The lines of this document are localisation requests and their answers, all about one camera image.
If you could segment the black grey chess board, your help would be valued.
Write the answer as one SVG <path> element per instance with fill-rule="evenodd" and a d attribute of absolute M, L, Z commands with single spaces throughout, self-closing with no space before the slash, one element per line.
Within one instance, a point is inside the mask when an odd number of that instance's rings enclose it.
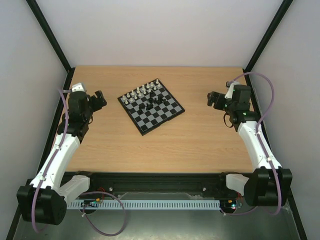
<path fill-rule="evenodd" d="M 158 78 L 117 98 L 142 136 L 185 112 Z"/>

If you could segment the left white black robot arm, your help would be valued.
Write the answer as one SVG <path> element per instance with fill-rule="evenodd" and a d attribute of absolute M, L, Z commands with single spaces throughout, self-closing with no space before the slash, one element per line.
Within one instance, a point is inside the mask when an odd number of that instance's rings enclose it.
<path fill-rule="evenodd" d="M 41 170 L 29 185 L 17 191 L 22 218 L 32 224 L 59 225 L 67 206 L 90 187 L 85 175 L 73 176 L 61 184 L 66 168 L 89 130 L 93 113 L 107 105 L 102 91 L 90 96 L 85 90 L 73 90 L 62 100 L 65 113 L 58 126 L 54 145 Z"/>

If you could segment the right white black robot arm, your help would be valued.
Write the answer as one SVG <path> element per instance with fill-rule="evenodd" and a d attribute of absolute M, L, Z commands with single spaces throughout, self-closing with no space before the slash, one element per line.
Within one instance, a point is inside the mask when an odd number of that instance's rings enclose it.
<path fill-rule="evenodd" d="M 251 111 L 251 88 L 232 83 L 226 94 L 212 91 L 207 95 L 207 104 L 229 116 L 232 127 L 243 140 L 253 172 L 249 177 L 229 173 L 218 183 L 218 191 L 229 196 L 234 191 L 242 196 L 249 206 L 282 207 L 292 182 L 292 173 L 277 161 L 262 133 L 258 113 Z"/>

